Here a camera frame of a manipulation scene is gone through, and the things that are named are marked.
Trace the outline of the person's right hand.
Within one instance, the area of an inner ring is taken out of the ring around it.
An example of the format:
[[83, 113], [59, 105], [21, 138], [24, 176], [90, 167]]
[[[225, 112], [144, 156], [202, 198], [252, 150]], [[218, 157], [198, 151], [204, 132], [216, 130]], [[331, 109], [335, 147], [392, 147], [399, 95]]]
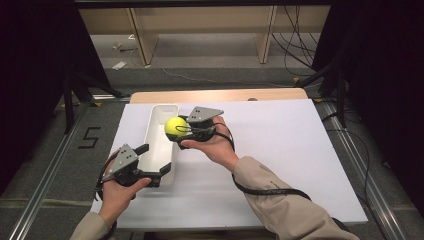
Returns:
[[211, 161], [225, 167], [231, 173], [239, 160], [231, 143], [231, 132], [222, 116], [213, 118], [217, 135], [206, 142], [184, 140], [181, 144], [189, 149], [202, 151]]

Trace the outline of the long aluminium floor rail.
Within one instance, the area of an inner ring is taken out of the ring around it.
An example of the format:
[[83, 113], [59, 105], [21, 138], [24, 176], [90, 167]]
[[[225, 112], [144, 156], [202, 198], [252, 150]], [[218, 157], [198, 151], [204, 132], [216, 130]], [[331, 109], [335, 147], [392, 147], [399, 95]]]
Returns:
[[334, 104], [325, 102], [322, 108], [325, 111], [322, 122], [329, 122], [332, 126], [329, 132], [336, 133], [337, 138], [341, 141], [362, 183], [359, 199], [366, 205], [383, 238], [385, 240], [406, 240], [399, 221], [371, 174], [370, 155], [366, 143], [360, 136], [349, 131], [347, 127], [341, 126], [335, 116], [336, 106]]
[[75, 132], [79, 127], [81, 119], [89, 108], [88, 103], [82, 103], [76, 110], [75, 120], [73, 125], [67, 130], [62, 137], [59, 146], [57, 147], [55, 154], [50, 160], [50, 163], [43, 174], [43, 177], [39, 181], [37, 188], [32, 194], [31, 198], [27, 201], [25, 208], [18, 218], [13, 231], [11, 232], [8, 240], [25, 240], [31, 225], [33, 224], [35, 217], [37, 216], [39, 209], [41, 208], [42, 202], [50, 189], [50, 186], [55, 179], [57, 172], [62, 165], [65, 155], [70, 147], [70, 144], [74, 138]]

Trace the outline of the yellow tennis ball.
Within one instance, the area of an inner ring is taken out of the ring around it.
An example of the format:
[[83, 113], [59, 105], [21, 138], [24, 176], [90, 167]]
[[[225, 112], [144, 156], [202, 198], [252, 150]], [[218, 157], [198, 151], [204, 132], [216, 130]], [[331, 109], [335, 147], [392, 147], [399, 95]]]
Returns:
[[166, 134], [177, 137], [185, 136], [187, 134], [187, 129], [187, 122], [179, 116], [169, 118], [164, 125], [164, 131]]

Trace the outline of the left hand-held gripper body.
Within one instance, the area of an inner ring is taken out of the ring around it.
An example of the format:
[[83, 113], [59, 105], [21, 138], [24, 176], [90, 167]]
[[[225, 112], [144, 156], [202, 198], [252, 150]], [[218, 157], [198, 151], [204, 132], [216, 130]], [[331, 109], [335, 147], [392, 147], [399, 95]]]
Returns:
[[108, 180], [115, 180], [118, 184], [129, 187], [139, 179], [147, 178], [148, 174], [138, 168], [139, 156], [128, 144], [124, 144], [107, 172]]

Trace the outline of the white plastic bin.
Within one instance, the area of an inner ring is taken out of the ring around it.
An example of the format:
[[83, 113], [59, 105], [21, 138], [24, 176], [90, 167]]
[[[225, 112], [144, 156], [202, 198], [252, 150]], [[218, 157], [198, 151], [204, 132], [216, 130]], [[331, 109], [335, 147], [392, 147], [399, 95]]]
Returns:
[[178, 150], [177, 144], [170, 141], [165, 134], [165, 123], [178, 114], [177, 105], [160, 104], [152, 107], [144, 140], [149, 145], [149, 150], [139, 157], [138, 168], [144, 172], [157, 173], [162, 167], [170, 165], [170, 171], [161, 178], [160, 185], [164, 186], [174, 182]]

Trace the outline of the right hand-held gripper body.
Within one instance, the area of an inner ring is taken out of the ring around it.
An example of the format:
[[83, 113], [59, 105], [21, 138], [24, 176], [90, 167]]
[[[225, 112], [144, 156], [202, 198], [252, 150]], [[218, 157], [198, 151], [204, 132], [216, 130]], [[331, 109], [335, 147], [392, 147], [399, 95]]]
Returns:
[[210, 140], [215, 133], [213, 118], [223, 114], [223, 110], [196, 106], [188, 115], [188, 129], [186, 135], [199, 142]]

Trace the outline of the black tripod stand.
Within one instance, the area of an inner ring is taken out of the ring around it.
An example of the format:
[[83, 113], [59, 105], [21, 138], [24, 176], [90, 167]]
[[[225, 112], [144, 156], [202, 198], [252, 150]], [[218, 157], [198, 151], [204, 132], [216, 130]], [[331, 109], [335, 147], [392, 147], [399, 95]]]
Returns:
[[92, 103], [94, 96], [89, 90], [90, 87], [98, 88], [116, 98], [128, 97], [128, 94], [113, 89], [108, 81], [100, 81], [78, 71], [67, 73], [62, 81], [66, 116], [65, 133], [69, 133], [75, 124], [73, 96], [76, 96], [82, 103]]
[[335, 116], [343, 128], [346, 127], [344, 115], [344, 103], [346, 93], [346, 82], [339, 62], [330, 62], [327, 66], [308, 77], [303, 81], [298, 81], [295, 88], [305, 88], [316, 80], [322, 78], [323, 81], [318, 90], [321, 96], [329, 97], [333, 92], [336, 92], [336, 112]]

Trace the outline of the light wooden desk frame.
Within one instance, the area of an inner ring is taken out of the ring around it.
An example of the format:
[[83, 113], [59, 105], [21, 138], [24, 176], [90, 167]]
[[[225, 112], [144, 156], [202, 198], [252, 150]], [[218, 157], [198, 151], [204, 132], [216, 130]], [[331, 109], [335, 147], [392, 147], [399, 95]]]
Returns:
[[82, 9], [91, 35], [132, 34], [141, 61], [149, 65], [161, 34], [253, 33], [259, 62], [268, 58], [271, 35], [320, 33], [330, 8], [324, 6], [166, 7]]

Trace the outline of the person's left hand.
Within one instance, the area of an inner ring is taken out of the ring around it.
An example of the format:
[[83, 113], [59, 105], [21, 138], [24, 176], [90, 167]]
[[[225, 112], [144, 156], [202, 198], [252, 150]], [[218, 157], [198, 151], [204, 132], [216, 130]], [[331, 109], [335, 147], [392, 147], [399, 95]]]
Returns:
[[127, 209], [132, 198], [151, 182], [150, 178], [139, 179], [129, 187], [121, 186], [115, 180], [103, 183], [103, 203], [98, 215], [108, 227]]

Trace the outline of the white board table cover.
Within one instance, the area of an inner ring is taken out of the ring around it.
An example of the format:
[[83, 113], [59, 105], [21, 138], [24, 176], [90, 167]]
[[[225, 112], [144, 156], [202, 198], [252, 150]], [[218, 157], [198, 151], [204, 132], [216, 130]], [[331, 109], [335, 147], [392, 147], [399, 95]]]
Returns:
[[[308, 99], [215, 102], [241, 156], [252, 156], [345, 224], [364, 210]], [[177, 150], [174, 182], [141, 190], [120, 216], [123, 230], [259, 228], [231, 174], [197, 150]]]

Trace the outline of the short aluminium floor rail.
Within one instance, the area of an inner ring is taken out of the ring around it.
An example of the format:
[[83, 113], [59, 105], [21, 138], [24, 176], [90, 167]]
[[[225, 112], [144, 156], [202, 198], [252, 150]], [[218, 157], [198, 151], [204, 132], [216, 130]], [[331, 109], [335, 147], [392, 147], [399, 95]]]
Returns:
[[131, 96], [117, 97], [117, 96], [110, 95], [110, 94], [94, 94], [93, 99], [96, 102], [99, 102], [99, 101], [124, 101], [124, 102], [129, 102], [130, 99], [131, 99]]

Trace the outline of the black curtain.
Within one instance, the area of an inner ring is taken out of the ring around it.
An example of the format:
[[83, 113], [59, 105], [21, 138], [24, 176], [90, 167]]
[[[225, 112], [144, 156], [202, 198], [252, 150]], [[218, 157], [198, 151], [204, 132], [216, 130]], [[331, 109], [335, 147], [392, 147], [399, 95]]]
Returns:
[[415, 207], [424, 215], [424, 0], [333, 0], [313, 68], [366, 21], [344, 66], [349, 94]]
[[74, 0], [0, 0], [0, 195], [77, 74], [109, 84]]

